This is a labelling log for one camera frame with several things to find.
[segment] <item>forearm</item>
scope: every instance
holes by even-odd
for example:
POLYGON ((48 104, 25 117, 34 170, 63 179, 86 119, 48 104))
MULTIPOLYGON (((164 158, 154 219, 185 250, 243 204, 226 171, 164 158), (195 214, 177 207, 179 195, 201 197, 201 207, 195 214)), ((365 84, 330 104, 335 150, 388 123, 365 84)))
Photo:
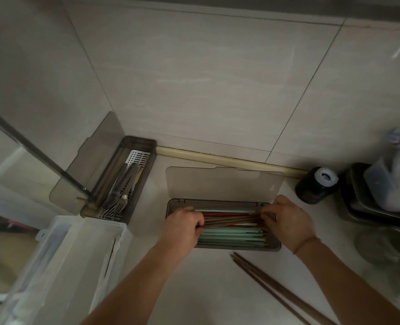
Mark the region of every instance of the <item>forearm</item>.
POLYGON ((310 270, 342 325, 400 324, 400 311, 326 245, 311 241, 297 256, 310 270))
POLYGON ((154 246, 82 325, 145 325, 177 264, 164 249, 154 246))

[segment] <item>open lid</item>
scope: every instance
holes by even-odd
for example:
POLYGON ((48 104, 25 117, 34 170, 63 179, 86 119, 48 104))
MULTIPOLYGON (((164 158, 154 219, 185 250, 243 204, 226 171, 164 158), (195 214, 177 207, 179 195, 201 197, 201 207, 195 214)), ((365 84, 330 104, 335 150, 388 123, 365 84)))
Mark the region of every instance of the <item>open lid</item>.
POLYGON ((284 180, 282 172, 216 167, 165 170, 170 198, 236 202, 272 202, 284 180))

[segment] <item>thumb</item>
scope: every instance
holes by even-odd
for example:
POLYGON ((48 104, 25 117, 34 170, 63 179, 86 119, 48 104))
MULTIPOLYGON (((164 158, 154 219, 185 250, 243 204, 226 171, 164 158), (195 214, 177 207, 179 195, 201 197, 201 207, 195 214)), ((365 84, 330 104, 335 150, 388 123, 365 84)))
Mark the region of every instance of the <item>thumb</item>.
POLYGON ((204 228, 203 227, 197 227, 196 228, 196 232, 195 232, 196 240, 198 240, 199 236, 201 234, 203 234, 203 232, 204 232, 204 228))
POLYGON ((272 232, 275 234, 275 231, 278 229, 277 222, 275 222, 270 216, 265 213, 263 213, 260 217, 263 219, 269 229, 272 230, 272 232))

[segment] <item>person's left hand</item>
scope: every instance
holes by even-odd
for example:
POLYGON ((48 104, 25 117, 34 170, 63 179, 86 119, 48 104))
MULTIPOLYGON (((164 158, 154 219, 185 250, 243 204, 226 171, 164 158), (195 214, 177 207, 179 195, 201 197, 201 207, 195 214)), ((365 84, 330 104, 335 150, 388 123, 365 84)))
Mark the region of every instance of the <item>person's left hand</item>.
POLYGON ((162 252, 179 263, 197 245, 200 234, 203 233, 203 213, 194 211, 193 207, 177 209, 164 222, 161 236, 156 243, 162 252))

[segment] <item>baseboard molding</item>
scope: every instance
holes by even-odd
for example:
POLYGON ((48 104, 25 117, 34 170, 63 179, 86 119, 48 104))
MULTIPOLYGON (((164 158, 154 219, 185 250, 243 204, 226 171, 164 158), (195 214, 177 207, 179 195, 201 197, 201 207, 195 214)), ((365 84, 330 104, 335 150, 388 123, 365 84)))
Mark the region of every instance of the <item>baseboard molding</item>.
POLYGON ((230 157, 217 156, 205 153, 190 152, 188 150, 163 147, 163 146, 158 146, 156 148, 156 153, 162 156, 189 159, 191 161, 198 161, 198 162, 217 164, 223 166, 230 166, 238 169, 282 172, 286 177, 290 178, 300 179, 307 173, 306 170, 288 168, 286 166, 266 164, 254 161, 246 161, 244 159, 230 158, 230 157))

